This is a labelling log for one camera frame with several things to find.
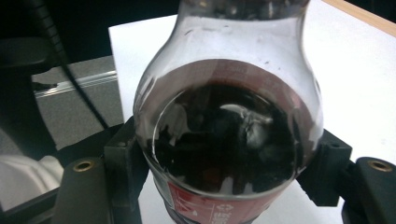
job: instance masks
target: bottle neck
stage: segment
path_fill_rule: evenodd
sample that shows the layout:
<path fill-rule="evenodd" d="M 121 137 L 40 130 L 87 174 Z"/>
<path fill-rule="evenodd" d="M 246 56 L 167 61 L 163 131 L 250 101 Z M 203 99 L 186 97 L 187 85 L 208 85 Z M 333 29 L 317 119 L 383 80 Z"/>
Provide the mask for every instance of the bottle neck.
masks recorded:
<path fill-rule="evenodd" d="M 304 15 L 309 0 L 181 0 L 178 15 L 268 21 Z"/>

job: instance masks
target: dark liquid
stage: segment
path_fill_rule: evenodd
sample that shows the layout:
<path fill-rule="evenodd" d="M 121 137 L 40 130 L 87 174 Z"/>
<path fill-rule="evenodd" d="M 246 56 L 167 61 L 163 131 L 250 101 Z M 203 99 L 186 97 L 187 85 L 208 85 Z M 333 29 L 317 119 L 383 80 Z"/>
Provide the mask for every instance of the dark liquid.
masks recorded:
<path fill-rule="evenodd" d="M 157 137 L 153 159 L 195 189 L 243 195 L 293 176 L 286 114 L 248 90 L 211 84 L 183 91 L 163 111 Z"/>

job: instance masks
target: black cable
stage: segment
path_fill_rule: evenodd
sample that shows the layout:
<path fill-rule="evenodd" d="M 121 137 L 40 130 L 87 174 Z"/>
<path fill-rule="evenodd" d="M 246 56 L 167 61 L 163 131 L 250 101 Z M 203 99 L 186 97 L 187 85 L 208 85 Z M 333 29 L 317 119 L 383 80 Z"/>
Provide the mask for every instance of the black cable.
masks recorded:
<path fill-rule="evenodd" d="M 69 81 L 73 84 L 76 89 L 78 95 L 81 97 L 83 102 L 87 105 L 87 107 L 94 114 L 96 119 L 100 122 L 104 129 L 108 128 L 107 123 L 99 113 L 99 111 L 95 108 L 93 103 L 91 102 L 88 95 L 84 92 L 84 90 L 78 85 L 76 79 L 69 69 L 67 65 L 67 56 L 64 52 L 64 46 L 61 42 L 61 38 L 58 35 L 58 31 L 55 27 L 55 24 L 52 21 L 52 18 L 47 10 L 47 7 L 43 0 L 24 0 L 25 5 L 27 6 L 31 16 L 34 18 L 37 27 L 44 37 L 48 39 L 51 47 L 53 48 L 54 55 L 56 60 L 60 64 L 64 75 L 69 79 Z"/>

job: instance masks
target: red label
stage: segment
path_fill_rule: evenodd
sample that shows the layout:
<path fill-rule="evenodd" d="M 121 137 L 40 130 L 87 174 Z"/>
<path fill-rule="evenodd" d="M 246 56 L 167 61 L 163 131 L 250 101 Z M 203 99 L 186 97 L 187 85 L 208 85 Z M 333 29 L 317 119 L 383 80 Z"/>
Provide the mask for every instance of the red label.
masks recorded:
<path fill-rule="evenodd" d="M 258 217 L 281 193 L 277 192 L 256 199 L 218 200 L 186 191 L 168 183 L 175 210 L 183 217 L 208 224 L 238 224 Z"/>

